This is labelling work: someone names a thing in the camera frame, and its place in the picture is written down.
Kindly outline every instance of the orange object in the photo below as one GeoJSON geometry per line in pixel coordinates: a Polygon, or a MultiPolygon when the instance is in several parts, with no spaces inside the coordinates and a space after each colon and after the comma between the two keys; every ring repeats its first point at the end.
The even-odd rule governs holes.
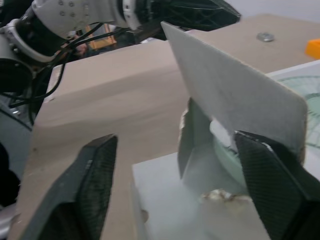
{"type": "Polygon", "coordinates": [[[305,53],[315,59],[320,59],[320,39],[308,41],[305,53]]]}

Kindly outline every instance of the wire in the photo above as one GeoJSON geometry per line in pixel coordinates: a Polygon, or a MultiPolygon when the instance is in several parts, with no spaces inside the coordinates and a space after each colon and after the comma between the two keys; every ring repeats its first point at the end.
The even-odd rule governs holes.
{"type": "Polygon", "coordinates": [[[39,87],[41,85],[41,81],[39,80],[37,85],[34,87],[34,91],[32,91],[31,97],[30,97],[30,99],[28,101],[28,117],[29,117],[29,121],[30,121],[31,125],[35,124],[34,117],[33,117],[33,112],[32,112],[33,103],[36,102],[35,100],[40,101],[40,100],[45,99],[46,97],[50,96],[51,94],[53,94],[58,89],[58,87],[59,87],[59,85],[60,85],[60,83],[62,81],[62,77],[64,76],[66,64],[69,61],[69,58],[73,54],[73,52],[74,51],[68,53],[68,55],[65,57],[64,63],[62,64],[62,67],[61,67],[61,70],[60,70],[60,73],[59,73],[58,80],[57,80],[56,84],[54,85],[54,87],[50,91],[48,91],[46,94],[43,94],[43,95],[40,95],[40,96],[35,96],[37,94],[37,91],[39,90],[39,87]]]}
{"type": "Polygon", "coordinates": [[[97,31],[101,26],[103,25],[103,23],[98,23],[94,28],[92,28],[90,31],[86,32],[85,34],[79,36],[77,39],[73,40],[72,42],[70,42],[67,46],[65,46],[66,49],[70,49],[72,47],[74,47],[74,45],[78,42],[80,42],[81,40],[85,39],[86,37],[88,37],[89,35],[93,34],[95,31],[97,31]]]}
{"type": "Polygon", "coordinates": [[[91,29],[87,33],[81,35],[76,40],[70,42],[66,47],[62,48],[61,51],[56,55],[54,60],[50,63],[50,67],[48,67],[45,70],[46,72],[41,76],[41,79],[38,81],[39,83],[41,83],[43,81],[43,79],[45,79],[45,77],[50,72],[49,70],[53,69],[53,67],[56,65],[56,63],[60,60],[61,56],[64,53],[69,52],[67,57],[66,57],[65,63],[62,65],[58,81],[57,81],[56,85],[49,92],[47,92],[46,94],[40,95],[40,96],[33,96],[33,97],[32,96],[31,97],[13,96],[13,95],[5,93],[5,92],[0,93],[0,95],[5,96],[7,98],[14,99],[14,100],[19,100],[20,102],[17,102],[16,104],[18,106],[21,106],[21,105],[25,105],[25,104],[30,104],[30,103],[34,103],[34,102],[37,102],[37,101],[41,101],[44,98],[46,98],[46,97],[50,96],[51,94],[53,94],[57,90],[58,86],[61,83],[62,76],[63,76],[64,70],[65,70],[65,67],[66,67],[66,62],[68,62],[70,55],[75,51],[75,48],[77,46],[79,46],[81,44],[89,43],[89,42],[97,40],[97,39],[107,38],[107,37],[110,37],[110,36],[113,36],[113,35],[117,36],[117,35],[120,35],[122,33],[125,33],[129,29],[129,28],[121,28],[121,29],[113,31],[113,32],[108,32],[108,33],[105,33],[105,34],[101,34],[101,35],[98,35],[98,36],[93,36],[93,37],[84,39],[87,36],[89,36],[90,34],[92,34],[93,32],[95,32],[97,29],[99,29],[102,25],[103,25],[103,23],[97,24],[93,29],[91,29]]]}
{"type": "Polygon", "coordinates": [[[81,45],[81,44],[86,44],[86,43],[91,42],[91,41],[94,41],[94,40],[107,38],[107,37],[110,37],[110,36],[113,36],[113,35],[116,36],[116,35],[123,34],[123,33],[125,33],[126,31],[128,31],[128,29],[129,29],[129,28],[121,28],[121,29],[116,30],[116,31],[104,33],[104,34],[101,34],[101,35],[98,35],[98,36],[93,36],[93,37],[84,39],[84,40],[82,40],[82,41],[78,41],[77,43],[75,43],[75,44],[73,45],[73,48],[76,48],[77,46],[79,46],[79,45],[81,45]]]}
{"type": "Polygon", "coordinates": [[[20,125],[24,126],[26,129],[28,129],[30,132],[32,131],[32,128],[29,127],[27,124],[25,124],[23,121],[21,121],[20,119],[16,118],[15,116],[11,115],[10,113],[6,112],[5,110],[3,110],[2,108],[0,108],[0,112],[3,113],[4,115],[6,115],[8,118],[11,118],[12,120],[15,120],[17,123],[19,123],[20,125]]]}

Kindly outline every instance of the cardboard flap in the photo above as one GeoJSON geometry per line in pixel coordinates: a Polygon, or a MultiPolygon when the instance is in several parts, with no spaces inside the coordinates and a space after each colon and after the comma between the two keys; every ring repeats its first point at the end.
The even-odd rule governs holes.
{"type": "Polygon", "coordinates": [[[189,94],[211,120],[231,136],[238,130],[280,142],[303,161],[307,105],[302,97],[214,46],[167,23],[162,27],[189,94]]]}

